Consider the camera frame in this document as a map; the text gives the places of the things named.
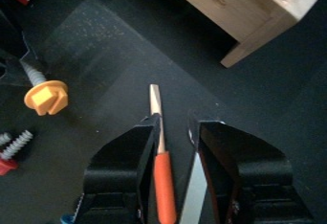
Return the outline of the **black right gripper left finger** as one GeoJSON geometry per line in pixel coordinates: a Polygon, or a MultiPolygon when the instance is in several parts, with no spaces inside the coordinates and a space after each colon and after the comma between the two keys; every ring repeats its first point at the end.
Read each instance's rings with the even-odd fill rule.
{"type": "Polygon", "coordinates": [[[85,170],[75,224],[147,224],[161,116],[109,142],[85,170]]]}

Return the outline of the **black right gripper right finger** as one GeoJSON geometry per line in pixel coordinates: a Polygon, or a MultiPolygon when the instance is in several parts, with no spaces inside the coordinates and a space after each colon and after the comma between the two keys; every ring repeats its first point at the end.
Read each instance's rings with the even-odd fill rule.
{"type": "Polygon", "coordinates": [[[179,224],[316,224],[284,152],[221,120],[190,115],[193,167],[179,224]]]}

